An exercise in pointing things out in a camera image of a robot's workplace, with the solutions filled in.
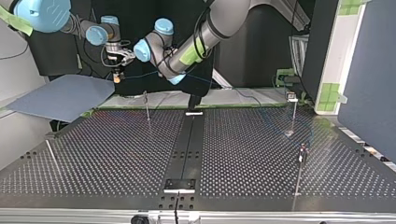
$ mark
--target blue cover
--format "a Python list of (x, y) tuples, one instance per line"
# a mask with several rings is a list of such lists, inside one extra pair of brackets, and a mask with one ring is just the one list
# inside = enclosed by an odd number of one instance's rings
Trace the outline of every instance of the blue cover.
[(174, 25), (168, 19), (159, 19), (155, 21), (155, 30), (163, 35), (172, 35), (174, 33)]
[(70, 8), (70, 0), (21, 0), (14, 15), (28, 20), (34, 30), (53, 33), (67, 24)]
[(136, 55), (136, 58), (143, 63), (147, 63), (151, 60), (151, 52), (146, 40), (141, 39), (137, 42), (134, 46), (134, 54)]
[(104, 45), (108, 41), (108, 33), (101, 26), (91, 26), (85, 33), (85, 36), (95, 46)]

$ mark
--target black cable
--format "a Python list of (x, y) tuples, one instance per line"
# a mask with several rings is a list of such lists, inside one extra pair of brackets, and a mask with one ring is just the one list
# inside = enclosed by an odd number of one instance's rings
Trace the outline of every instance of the black cable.
[(21, 56), (22, 54), (26, 53), (26, 51), (27, 51), (28, 49), (29, 49), (29, 44), (26, 43), (26, 48), (23, 50), (23, 52), (21, 52), (21, 53), (19, 53), (19, 54), (16, 54), (16, 55), (13, 55), (13, 56), (0, 58), (0, 60), (7, 60), (7, 59), (13, 59), (13, 58), (19, 57), (19, 56)]
[[(93, 8), (91, 7), (91, 9), (90, 9), (90, 15), (89, 15), (89, 17), (88, 17), (88, 20), (91, 20), (92, 11), (93, 11)], [(82, 43), (82, 50), (84, 51), (85, 56), (87, 56), (87, 58), (88, 58), (89, 60), (91, 60), (93, 63), (102, 63), (102, 62), (98, 62), (98, 61), (94, 60), (94, 59), (90, 56), (90, 54), (87, 52), (87, 38), (84, 38), (84, 41), (83, 41), (83, 43)]]
[[(296, 3), (294, 4), (293, 15), (291, 16), (291, 58), (294, 60), (294, 64), (295, 64), (296, 68), (297, 68), (297, 61), (296, 61), (296, 58), (294, 57), (294, 47), (293, 47), (293, 44), (292, 44), (292, 38), (294, 36), (294, 19), (296, 17), (296, 13), (297, 13), (297, 6), (298, 6), (298, 0), (296, 0)], [(303, 87), (304, 91), (306, 92), (306, 95), (311, 98), (311, 96), (309, 95), (309, 93), (306, 90), (306, 87), (305, 87), (305, 85), (303, 83), (303, 79), (301, 78), (301, 74), (299, 74), (297, 69), (296, 69), (296, 73), (297, 73), (297, 77), (300, 79), (301, 86)]]
[[(208, 13), (210, 11), (210, 7), (207, 7), (202, 13), (201, 15), (198, 17), (197, 22), (195, 23), (194, 26), (194, 32), (193, 32), (193, 42), (194, 42), (194, 47), (195, 47), (195, 52), (198, 54), (198, 56), (200, 57), (201, 60), (205, 60), (207, 59), (210, 55), (207, 55), (207, 51), (206, 51), (206, 46), (205, 46), (205, 40), (204, 37), (202, 35), (202, 24), (204, 23), (202, 18), (204, 17), (204, 15), (206, 13)], [(204, 49), (204, 53), (201, 54), (201, 51), (198, 49), (198, 44), (197, 44), (197, 33), (198, 33), (198, 37), (200, 38), (200, 42), (201, 42), (201, 46)]]
[(177, 207), (178, 207), (178, 195), (177, 195), (176, 206), (175, 206), (175, 223), (176, 224), (178, 224)]
[(99, 76), (99, 74), (95, 70), (93, 70), (92, 66), (89, 63), (87, 63), (84, 59), (81, 58), (81, 54), (79, 52), (79, 47), (78, 47), (78, 42), (77, 42), (76, 36), (73, 35), (73, 37), (74, 37), (74, 40), (75, 40), (77, 54), (79, 56), (79, 59), (81, 60), (82, 63), (85, 63), (91, 70), (89, 76), (91, 77), (93, 73), (95, 73), (97, 76)]

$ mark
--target robot end effector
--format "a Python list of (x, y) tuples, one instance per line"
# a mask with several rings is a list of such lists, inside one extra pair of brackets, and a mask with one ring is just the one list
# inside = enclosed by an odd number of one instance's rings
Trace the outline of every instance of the robot end effector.
[(113, 69), (115, 82), (123, 77), (124, 67), (134, 60), (134, 53), (125, 49), (129, 44), (120, 40), (120, 27), (117, 17), (104, 16), (101, 23), (86, 21), (70, 13), (70, 0), (0, 0), (0, 7), (30, 22), (34, 30), (42, 33), (62, 31), (84, 37), (95, 45), (104, 45), (108, 63), (104, 66)]

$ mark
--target green tape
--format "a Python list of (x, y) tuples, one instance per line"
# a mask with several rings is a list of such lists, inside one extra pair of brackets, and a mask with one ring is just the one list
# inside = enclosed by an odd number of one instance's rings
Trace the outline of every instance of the green tape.
[(323, 83), (317, 111), (334, 111), (339, 99), (339, 89), (340, 84), (338, 83)]
[(294, 69), (278, 69), (276, 71), (276, 85), (277, 86), (284, 86), (285, 83), (279, 80), (279, 76), (287, 76), (287, 77), (294, 77)]
[(15, 29), (26, 33), (29, 36), (33, 32), (33, 27), (29, 21), (9, 13), (5, 8), (1, 6), (0, 6), (0, 19), (2, 19), (3, 21), (5, 21), (7, 24), (14, 27)]
[[(204, 54), (204, 46), (199, 38), (196, 39), (196, 44), (198, 51), (200, 52), (201, 56)], [(193, 63), (200, 63), (202, 59), (199, 57), (194, 44), (192, 43), (191, 46), (184, 52), (181, 56), (180, 61), (186, 65), (192, 65)]]
[(362, 0), (342, 0), (338, 15), (349, 16), (358, 15), (362, 5)]

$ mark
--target black curtain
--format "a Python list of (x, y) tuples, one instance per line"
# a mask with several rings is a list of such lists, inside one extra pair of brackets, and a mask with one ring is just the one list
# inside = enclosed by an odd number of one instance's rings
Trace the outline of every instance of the black curtain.
[[(205, 7), (204, 1), (200, 0), (92, 1), (96, 18), (114, 15), (120, 19), (122, 39), (132, 41), (130, 48), (153, 30), (154, 23), (159, 18), (167, 18), (174, 23), (174, 44), (181, 45), (192, 35), (194, 24)], [(88, 49), (87, 51), (88, 53), (97, 52), (97, 49)], [(143, 91), (182, 90), (189, 94), (205, 96), (210, 88), (212, 69), (213, 56), (205, 62), (197, 64), (189, 76), (179, 85), (173, 86), (157, 75), (132, 78), (155, 71), (154, 66), (150, 63), (141, 63), (135, 60), (126, 68), (125, 76), (128, 79), (116, 85), (116, 94), (136, 95)]]

